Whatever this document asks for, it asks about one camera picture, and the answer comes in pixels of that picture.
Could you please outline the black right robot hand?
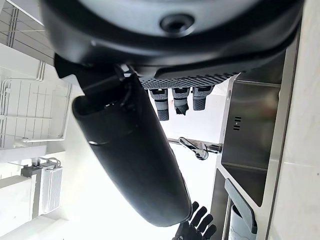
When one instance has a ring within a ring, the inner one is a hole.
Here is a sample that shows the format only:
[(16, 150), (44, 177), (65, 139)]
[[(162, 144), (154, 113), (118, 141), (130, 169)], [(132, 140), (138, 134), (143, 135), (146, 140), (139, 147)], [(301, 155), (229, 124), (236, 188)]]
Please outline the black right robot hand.
[(83, 94), (72, 113), (134, 210), (157, 227), (192, 203), (161, 121), (167, 89), (212, 87), (277, 58), (302, 0), (42, 0), (58, 77)]

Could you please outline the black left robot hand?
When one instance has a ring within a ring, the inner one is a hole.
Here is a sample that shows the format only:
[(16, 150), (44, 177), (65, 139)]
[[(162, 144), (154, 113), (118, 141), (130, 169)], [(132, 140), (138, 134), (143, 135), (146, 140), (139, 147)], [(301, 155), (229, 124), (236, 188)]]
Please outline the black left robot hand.
[(199, 207), (197, 201), (192, 203), (191, 218), (179, 225), (173, 240), (209, 240), (216, 233), (213, 216), (205, 206)]

